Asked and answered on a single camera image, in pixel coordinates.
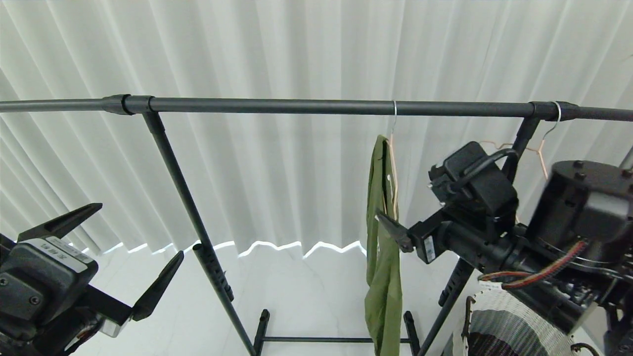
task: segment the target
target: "black plastic joint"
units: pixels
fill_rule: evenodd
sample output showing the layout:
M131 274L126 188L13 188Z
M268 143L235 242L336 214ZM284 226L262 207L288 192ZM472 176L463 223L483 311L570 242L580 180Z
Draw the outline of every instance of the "black plastic joint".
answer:
M134 115L129 112L125 107L125 100L131 96L130 94L118 94L112 96L106 96L101 99L101 109L109 113L118 115Z
M132 114L153 113L149 102L154 97L151 95L132 95L125 98L125 109Z
M573 120L578 117L578 105L566 101L557 101L560 105L560 121ZM534 107L534 112L529 118L538 118L545 121L558 120L558 108L553 101L530 101Z

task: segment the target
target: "wire bundle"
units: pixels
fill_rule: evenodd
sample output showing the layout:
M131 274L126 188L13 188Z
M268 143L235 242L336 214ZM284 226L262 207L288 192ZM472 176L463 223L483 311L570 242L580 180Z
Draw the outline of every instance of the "wire bundle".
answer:
M502 289L517 289L528 286L534 282L543 281L545 279L551 278L557 273L559 273L563 268L565 268L568 264L570 264L576 257L578 257L588 246L588 242L586 240L580 240L576 242L571 249L558 260L552 262L549 266L543 268L543 270L537 273L528 273L528 272L520 272L520 271L501 271L501 272L493 272L488 274L483 274L479 276L479 281L490 281L491 279L499 278L499 277L522 277L517 281L512 281L508 283L502 283Z

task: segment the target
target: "white curtain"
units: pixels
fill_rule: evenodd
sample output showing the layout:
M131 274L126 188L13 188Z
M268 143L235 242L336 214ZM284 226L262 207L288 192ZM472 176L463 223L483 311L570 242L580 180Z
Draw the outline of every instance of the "white curtain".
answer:
M633 108L630 1L2 1L0 100L216 98L564 100ZM197 240L143 119L0 115L0 232L90 202L70 241L102 253ZM214 243L343 248L365 239L367 176L389 117L163 114ZM515 118L399 117L401 220L438 208L427 171L467 141L511 141ZM537 146L552 123L542 123ZM622 122L563 122L544 157L619 164ZM544 184L526 153L527 220Z

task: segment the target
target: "black metal clothing rack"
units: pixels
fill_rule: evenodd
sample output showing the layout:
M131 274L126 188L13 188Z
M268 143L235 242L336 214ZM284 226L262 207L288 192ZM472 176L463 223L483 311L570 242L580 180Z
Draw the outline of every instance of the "black metal clothing rack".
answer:
M233 292L223 273L220 263L209 239L208 233L189 187L173 153L172 146L165 133L159 112L198 112L198 113L293 113L293 114L338 114L338 115L398 115L407 116L461 116L461 117L520 117L523 118L512 148L519 158L534 135L538 123L545 121L566 121L575 118L617 120L633 122L633 110L583 107L563 101L530 103L467 103L442 101L361 101L361 100L296 100L296 99L211 99L211 98L155 98L153 96L133 96L119 94L101 99L57 99L0 101L0 113L18 111L107 111L119 115L142 114L165 165L172 176L173 183L182 203L189 214L196 234L200 240L193 248L198 260L213 285L220 302L248 353L260 356L265 342L319 342L319 343L371 343L370 338L309 338L267 336L266 328L270 313L261 313L260 323L254 342L251 342L242 322L233 307ZM509 172L509 166L503 171L511 181L516 172ZM401 339L411 347L411 354L426 355L431 343L437 336L455 301L459 297L474 268L461 260L455 266L453 274L442 292L439 305L442 307L437 319L420 347L411 312L404 313L404 324L408 338Z

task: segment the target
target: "marble floor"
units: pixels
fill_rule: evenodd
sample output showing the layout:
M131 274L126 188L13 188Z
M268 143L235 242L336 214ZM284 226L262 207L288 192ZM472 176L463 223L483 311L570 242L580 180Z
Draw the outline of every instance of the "marble floor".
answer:
M115 250L98 257L99 273L92 284L133 305L152 283L174 251L156 255L145 249ZM234 246L219 249L218 257L233 289L234 306L251 337L261 311L271 313L268 335L367 337L363 299L365 256L354 248L338 253L319 248L303 258L300 248L275 251L266 246L239 257ZM401 257L404 310L410 310L423 338L439 311L437 299L457 257L445 253L432 265L415 254ZM464 296L479 290L471 280ZM461 315L456 307L429 355L439 355ZM406 337L404 325L401 331ZM583 331L577 340L586 339ZM247 355L193 253L185 261L154 314L130 322L116 339L98 334L79 349L78 356L219 356ZM267 343L263 355L366 356L371 344ZM410 354L407 345L401 355Z

